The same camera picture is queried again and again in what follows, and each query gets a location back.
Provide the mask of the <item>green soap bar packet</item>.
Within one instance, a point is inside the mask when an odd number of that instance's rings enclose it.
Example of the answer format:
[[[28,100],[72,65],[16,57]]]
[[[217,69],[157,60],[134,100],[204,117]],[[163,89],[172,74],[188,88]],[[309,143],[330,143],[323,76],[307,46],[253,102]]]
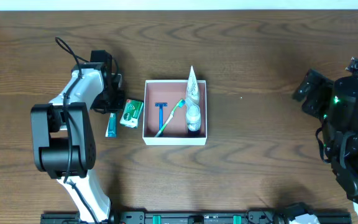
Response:
[[[127,99],[120,124],[128,128],[137,128],[143,108],[143,101]]]

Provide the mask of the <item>red green toothpaste tube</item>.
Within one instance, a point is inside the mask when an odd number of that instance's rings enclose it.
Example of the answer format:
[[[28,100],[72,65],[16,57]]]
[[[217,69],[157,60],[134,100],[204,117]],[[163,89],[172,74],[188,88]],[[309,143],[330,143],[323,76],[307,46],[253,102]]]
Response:
[[[108,126],[106,128],[105,137],[106,138],[116,138],[117,130],[116,130],[116,113],[111,113],[109,116]]]

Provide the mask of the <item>blue disposable razor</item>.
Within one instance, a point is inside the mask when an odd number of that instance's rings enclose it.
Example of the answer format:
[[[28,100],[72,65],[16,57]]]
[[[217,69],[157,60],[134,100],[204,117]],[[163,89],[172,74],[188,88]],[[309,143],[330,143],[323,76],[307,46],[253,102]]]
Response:
[[[155,103],[155,106],[159,108],[159,114],[158,114],[158,121],[159,121],[159,129],[162,128],[163,126],[163,108],[166,107],[168,104],[167,103]]]

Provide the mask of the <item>white box with pink interior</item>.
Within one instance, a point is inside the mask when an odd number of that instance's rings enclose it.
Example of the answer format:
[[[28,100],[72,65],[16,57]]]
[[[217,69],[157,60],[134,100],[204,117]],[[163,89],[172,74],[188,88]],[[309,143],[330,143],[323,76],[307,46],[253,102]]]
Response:
[[[147,145],[187,145],[206,144],[208,137],[208,110],[206,81],[199,80],[201,128],[197,136],[190,136],[186,125],[186,108],[178,108],[168,123],[162,137],[156,137],[159,130],[160,109],[156,103],[166,103],[163,108],[163,121],[169,117],[173,107],[186,95],[186,80],[147,80],[144,88],[144,113],[142,137]]]

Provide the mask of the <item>green white toothbrush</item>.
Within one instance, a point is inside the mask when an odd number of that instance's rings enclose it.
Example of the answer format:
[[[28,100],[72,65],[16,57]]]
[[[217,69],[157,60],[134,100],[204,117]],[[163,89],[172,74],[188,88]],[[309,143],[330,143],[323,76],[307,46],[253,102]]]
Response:
[[[168,123],[172,120],[172,118],[174,117],[175,111],[177,110],[177,108],[182,108],[185,105],[185,100],[181,99],[171,110],[169,117],[166,119],[165,122],[163,122],[163,126],[161,129],[158,130],[157,134],[155,135],[155,138],[160,137],[163,134],[163,131],[165,130],[166,126],[168,125]]]

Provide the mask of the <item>white floral lotion tube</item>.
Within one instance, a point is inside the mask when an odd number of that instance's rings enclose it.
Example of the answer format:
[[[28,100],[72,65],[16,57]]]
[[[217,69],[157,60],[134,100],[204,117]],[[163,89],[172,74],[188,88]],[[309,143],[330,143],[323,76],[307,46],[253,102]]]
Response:
[[[191,99],[192,102],[198,104],[200,102],[200,90],[198,87],[198,81],[196,79],[193,66],[190,67],[190,73],[186,86],[186,97]]]

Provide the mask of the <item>clear pump soap bottle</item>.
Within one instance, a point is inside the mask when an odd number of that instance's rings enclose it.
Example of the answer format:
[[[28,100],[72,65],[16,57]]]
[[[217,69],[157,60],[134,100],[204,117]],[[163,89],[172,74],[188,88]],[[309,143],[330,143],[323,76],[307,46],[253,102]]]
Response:
[[[201,110],[190,98],[186,98],[186,125],[188,135],[191,137],[198,136],[201,129]]]

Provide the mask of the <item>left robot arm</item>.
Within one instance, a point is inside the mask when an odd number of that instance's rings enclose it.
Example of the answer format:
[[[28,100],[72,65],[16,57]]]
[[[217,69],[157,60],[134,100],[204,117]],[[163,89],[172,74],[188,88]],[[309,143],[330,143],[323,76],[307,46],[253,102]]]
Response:
[[[75,223],[115,221],[93,169],[96,143],[89,113],[122,108],[121,80],[116,61],[79,63],[58,96],[30,111],[35,166],[68,192],[79,211]]]

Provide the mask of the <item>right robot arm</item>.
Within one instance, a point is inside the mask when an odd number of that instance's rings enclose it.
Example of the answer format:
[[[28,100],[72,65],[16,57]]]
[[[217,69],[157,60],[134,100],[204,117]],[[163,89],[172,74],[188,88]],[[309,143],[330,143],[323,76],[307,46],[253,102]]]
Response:
[[[333,81],[310,69],[292,97],[321,123],[315,134],[320,158],[358,215],[358,70]]]

